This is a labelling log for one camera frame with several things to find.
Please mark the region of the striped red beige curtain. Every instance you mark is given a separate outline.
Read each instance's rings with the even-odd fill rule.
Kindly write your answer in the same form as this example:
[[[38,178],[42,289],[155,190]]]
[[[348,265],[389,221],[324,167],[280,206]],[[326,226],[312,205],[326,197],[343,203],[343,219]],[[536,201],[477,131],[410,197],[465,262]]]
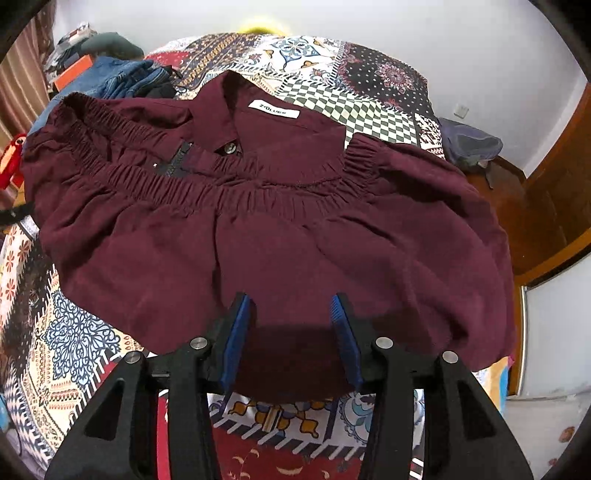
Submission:
[[[49,102],[43,65],[54,49],[56,5],[29,21],[1,62],[1,149],[27,133]]]

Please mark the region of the wooden door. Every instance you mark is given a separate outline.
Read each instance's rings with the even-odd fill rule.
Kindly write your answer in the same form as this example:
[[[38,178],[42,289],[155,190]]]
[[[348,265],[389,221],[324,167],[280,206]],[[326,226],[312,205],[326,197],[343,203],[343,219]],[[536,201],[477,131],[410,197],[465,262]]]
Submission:
[[[563,133],[525,181],[526,223],[518,276],[530,280],[590,252],[590,87]]]

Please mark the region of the grey backpack on floor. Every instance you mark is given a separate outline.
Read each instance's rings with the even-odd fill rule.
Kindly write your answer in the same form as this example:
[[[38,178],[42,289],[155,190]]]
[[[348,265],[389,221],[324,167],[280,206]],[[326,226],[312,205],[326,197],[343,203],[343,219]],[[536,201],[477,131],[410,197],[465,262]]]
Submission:
[[[494,189],[490,164],[503,148],[500,138],[472,126],[439,118],[445,157],[464,173],[481,173],[490,190]]]

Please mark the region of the white wardrobe sliding door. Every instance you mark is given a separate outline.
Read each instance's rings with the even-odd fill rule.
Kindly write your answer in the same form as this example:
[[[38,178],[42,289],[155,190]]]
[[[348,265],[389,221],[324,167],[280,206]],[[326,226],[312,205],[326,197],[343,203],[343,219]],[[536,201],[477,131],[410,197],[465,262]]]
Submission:
[[[559,398],[590,390],[590,256],[547,261],[515,277],[518,344],[508,395]]]

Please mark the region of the folded blue jeans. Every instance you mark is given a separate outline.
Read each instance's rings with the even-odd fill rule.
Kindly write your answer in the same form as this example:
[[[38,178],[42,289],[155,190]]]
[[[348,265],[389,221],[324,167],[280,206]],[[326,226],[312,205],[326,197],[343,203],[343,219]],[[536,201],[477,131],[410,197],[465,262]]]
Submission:
[[[120,60],[97,57],[93,66],[59,91],[33,123],[28,134],[41,129],[51,111],[71,93],[82,93],[98,99],[143,98],[147,78],[161,66],[153,60]]]

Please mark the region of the orange box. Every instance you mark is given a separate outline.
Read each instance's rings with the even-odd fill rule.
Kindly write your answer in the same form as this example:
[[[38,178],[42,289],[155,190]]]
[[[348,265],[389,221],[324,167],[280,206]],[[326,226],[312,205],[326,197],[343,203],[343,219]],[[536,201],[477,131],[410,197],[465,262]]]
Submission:
[[[81,57],[57,76],[57,78],[53,81],[53,87],[57,91],[63,90],[73,80],[91,68],[93,63],[94,58],[92,55],[85,55]]]

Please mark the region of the red plush toy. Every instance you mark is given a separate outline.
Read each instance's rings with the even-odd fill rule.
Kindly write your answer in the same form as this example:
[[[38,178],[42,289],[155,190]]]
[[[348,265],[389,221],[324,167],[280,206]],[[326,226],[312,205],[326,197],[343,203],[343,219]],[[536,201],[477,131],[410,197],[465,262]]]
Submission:
[[[24,182],[21,165],[25,141],[25,134],[15,136],[1,155],[0,187],[2,190],[6,190],[9,186],[19,189]]]

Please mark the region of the maroon button shirt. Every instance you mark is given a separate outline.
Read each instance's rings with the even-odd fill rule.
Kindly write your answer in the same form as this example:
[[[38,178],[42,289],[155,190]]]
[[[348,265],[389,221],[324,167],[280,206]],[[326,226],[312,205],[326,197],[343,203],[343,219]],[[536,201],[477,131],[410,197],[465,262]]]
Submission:
[[[465,175],[228,71],[190,101],[72,93],[22,171],[63,294],[156,354],[254,304],[235,386],[345,394],[332,296],[407,349],[473,371],[515,345],[509,245]]]

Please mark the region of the patchwork patterned bed cover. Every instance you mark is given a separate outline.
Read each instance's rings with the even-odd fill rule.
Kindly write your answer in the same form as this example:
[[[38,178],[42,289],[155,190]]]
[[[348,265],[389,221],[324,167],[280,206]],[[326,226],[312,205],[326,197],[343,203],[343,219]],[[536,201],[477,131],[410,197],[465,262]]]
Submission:
[[[142,65],[100,60],[32,128],[34,222],[1,256],[11,443],[43,477],[119,360],[204,334],[243,292],[235,389],[209,400],[223,477],[353,479],[375,400],[346,381],[332,297],[481,371],[516,340],[506,233],[400,60],[245,34],[153,59],[179,74],[175,99],[125,98]]]

